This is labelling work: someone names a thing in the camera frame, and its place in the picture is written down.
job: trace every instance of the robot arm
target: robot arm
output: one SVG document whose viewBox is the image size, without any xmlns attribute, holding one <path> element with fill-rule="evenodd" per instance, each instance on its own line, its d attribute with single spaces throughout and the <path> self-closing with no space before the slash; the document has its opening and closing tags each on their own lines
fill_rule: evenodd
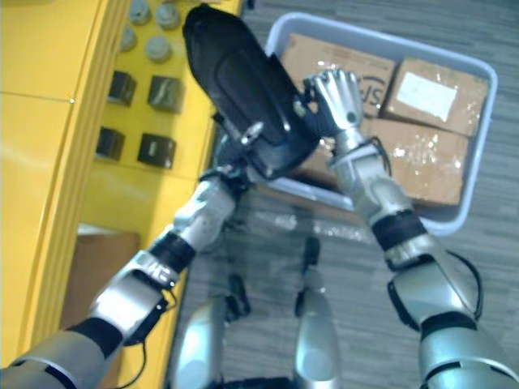
<svg viewBox="0 0 519 389">
<path fill-rule="evenodd" d="M 210 245 L 232 215 L 236 197 L 225 176 L 209 174 L 174 223 L 138 252 L 96 297 L 86 320 L 46 339 L 2 371 L 9 389 L 91 389 L 122 346 L 144 341 L 170 291 L 197 252 Z"/>
<path fill-rule="evenodd" d="M 323 135 L 336 141 L 329 168 L 396 273 L 388 285 L 392 303 L 402 322 L 422 334 L 422 387 L 518 387 L 519 375 L 508 358 L 477 324 L 481 302 L 470 279 L 426 231 L 384 169 L 377 147 L 362 136 L 355 75 L 325 71 L 307 80 L 307 92 L 326 123 Z"/>
</svg>

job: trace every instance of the gray plastic bin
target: gray plastic bin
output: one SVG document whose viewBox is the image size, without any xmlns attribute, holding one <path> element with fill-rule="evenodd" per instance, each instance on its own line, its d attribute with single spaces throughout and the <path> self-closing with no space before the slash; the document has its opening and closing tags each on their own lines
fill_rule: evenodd
<svg viewBox="0 0 519 389">
<path fill-rule="evenodd" d="M 270 30 L 265 47 L 267 54 L 275 53 L 280 58 L 292 32 L 372 53 L 396 62 L 406 56 L 421 58 L 488 80 L 488 96 L 481 112 L 478 133 L 470 140 L 466 157 L 465 183 L 460 203 L 456 206 L 417 207 L 422 222 L 431 233 L 441 236 L 457 231 L 463 225 L 469 213 L 474 185 L 478 177 L 479 163 L 483 155 L 483 146 L 490 125 L 492 107 L 497 91 L 497 74 L 494 69 L 483 61 L 459 53 L 299 12 L 286 14 L 275 22 Z M 305 199 L 320 201 L 348 211 L 353 210 L 353 204 L 349 198 L 330 190 L 309 186 L 288 178 L 281 178 L 270 182 L 268 185 L 273 189 L 282 190 Z"/>
</svg>

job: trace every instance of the robot leg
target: robot leg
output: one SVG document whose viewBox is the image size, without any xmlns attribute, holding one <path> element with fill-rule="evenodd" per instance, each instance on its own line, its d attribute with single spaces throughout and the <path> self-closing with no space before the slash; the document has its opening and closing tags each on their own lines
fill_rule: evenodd
<svg viewBox="0 0 519 389">
<path fill-rule="evenodd" d="M 211 389 L 222 384 L 225 323 L 251 312 L 239 276 L 229 277 L 231 296 L 215 296 L 189 319 L 174 368 L 174 389 Z"/>
<path fill-rule="evenodd" d="M 308 251 L 314 251 L 314 260 Z M 341 355 L 332 310 L 316 268 L 319 241 L 307 240 L 304 287 L 296 302 L 299 330 L 296 343 L 294 386 L 297 389 L 341 388 Z"/>
</svg>

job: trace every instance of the white label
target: white label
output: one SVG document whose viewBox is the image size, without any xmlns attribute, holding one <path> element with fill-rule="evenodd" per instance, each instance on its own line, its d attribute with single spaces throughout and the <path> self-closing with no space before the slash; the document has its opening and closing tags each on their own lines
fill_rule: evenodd
<svg viewBox="0 0 519 389">
<path fill-rule="evenodd" d="M 446 122 L 456 93 L 456 89 L 407 72 L 397 93 L 397 100 Z"/>
</svg>

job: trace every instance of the gray carpet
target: gray carpet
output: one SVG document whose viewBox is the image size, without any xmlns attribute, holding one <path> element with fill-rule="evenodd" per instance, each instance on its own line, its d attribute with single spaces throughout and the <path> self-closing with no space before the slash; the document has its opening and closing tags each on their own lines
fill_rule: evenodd
<svg viewBox="0 0 519 389">
<path fill-rule="evenodd" d="M 470 215 L 441 241 L 471 258 L 483 276 L 481 323 L 519 366 L 519 2 L 516 0 L 258 0 L 244 19 L 262 43 L 272 23 L 304 11 L 404 36 L 489 62 L 500 86 Z M 320 269 L 341 338 L 344 388 L 416 388 L 418 334 L 403 326 L 385 285 L 391 274 L 372 236 L 350 222 L 314 217 L 250 193 L 225 244 L 191 267 L 178 329 L 235 271 L 247 282 L 253 314 L 226 336 L 226 379 L 289 375 L 302 247 L 321 238 Z M 176 336 L 174 350 L 180 336 Z"/>
</svg>

